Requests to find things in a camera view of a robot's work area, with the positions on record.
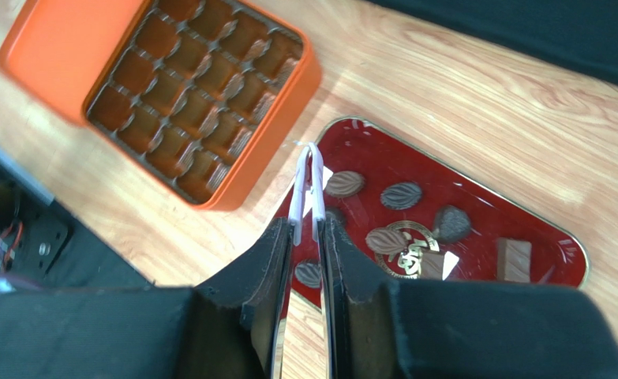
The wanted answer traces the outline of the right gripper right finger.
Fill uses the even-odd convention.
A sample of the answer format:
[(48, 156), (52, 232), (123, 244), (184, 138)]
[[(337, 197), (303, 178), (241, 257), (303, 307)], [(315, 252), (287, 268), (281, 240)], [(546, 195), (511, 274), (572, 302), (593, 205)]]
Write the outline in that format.
[(398, 279), (319, 224), (330, 378), (618, 378), (601, 311), (564, 286)]

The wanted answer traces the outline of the pink handled metal tongs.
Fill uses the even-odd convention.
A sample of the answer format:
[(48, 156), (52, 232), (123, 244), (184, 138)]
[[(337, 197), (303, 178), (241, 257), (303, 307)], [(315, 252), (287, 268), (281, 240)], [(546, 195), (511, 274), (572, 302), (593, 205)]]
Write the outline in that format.
[(328, 349), (327, 378), (337, 377), (337, 348), (332, 311), (334, 310), (334, 291), (331, 263), (324, 247), (324, 229), (326, 212), (323, 194), (324, 161), (319, 148), (309, 142), (300, 154), (294, 177), (292, 198), (287, 218), (290, 226), (289, 245), (284, 250), (281, 279), (279, 282), (279, 297), (277, 300), (276, 326), (273, 338), (272, 373), (271, 378), (280, 378), (283, 367), (283, 333), (287, 323), (287, 312), (292, 284), (292, 266), (294, 248), (302, 242), (304, 218), (311, 216), (312, 239), (316, 243), (319, 254), (319, 273), (321, 308), (325, 317), (325, 340)]

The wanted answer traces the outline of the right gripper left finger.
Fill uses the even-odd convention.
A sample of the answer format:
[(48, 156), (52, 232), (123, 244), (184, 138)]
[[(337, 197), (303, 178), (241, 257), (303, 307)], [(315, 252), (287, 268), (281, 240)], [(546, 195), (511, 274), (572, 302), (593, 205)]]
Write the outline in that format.
[(195, 287), (0, 295), (0, 378), (277, 378), (292, 234), (274, 219)]

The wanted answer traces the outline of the orange chocolate box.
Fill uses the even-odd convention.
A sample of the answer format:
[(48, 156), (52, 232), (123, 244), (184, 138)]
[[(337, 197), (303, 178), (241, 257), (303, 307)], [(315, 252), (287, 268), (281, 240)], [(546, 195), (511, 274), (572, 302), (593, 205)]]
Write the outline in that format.
[(230, 211), (320, 86), (309, 40), (243, 1), (148, 1), (86, 119), (197, 209)]

